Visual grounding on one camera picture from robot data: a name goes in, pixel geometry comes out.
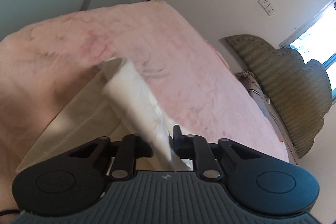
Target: electrical outlet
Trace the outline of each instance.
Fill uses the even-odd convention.
[[[268,0],[258,0],[258,3],[263,7],[264,9],[270,5],[271,3]]]
[[[272,4],[268,5],[268,6],[265,8],[265,11],[266,11],[266,13],[268,13],[269,16],[271,16],[271,15],[275,12],[275,10],[274,10]]]

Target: scalloped headboard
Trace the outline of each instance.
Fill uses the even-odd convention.
[[[285,124],[300,158],[312,147],[332,104],[330,81],[323,65],[307,64],[298,51],[275,50],[254,35],[226,37],[265,89]]]

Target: cream fabric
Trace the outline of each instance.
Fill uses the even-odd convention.
[[[172,127],[132,62],[112,59],[51,122],[17,172],[101,136],[119,141],[135,133],[155,152],[153,158],[137,160],[138,169],[190,170],[170,149]]]

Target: circular cap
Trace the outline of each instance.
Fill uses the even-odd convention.
[[[114,170],[111,175],[116,179],[123,179],[127,177],[128,173],[125,170]]]
[[[270,171],[259,175],[257,184],[269,193],[284,194],[294,189],[295,179],[284,172]]]
[[[76,183],[76,178],[64,171],[51,171],[41,175],[36,180],[36,186],[45,193],[62,193],[70,190]]]
[[[319,194],[311,173],[281,160],[243,160],[230,174],[228,190],[242,206],[265,215],[289,216],[308,211]]]
[[[210,178],[210,179],[215,179],[218,178],[220,176],[220,173],[216,170],[206,170],[203,175],[206,178]]]

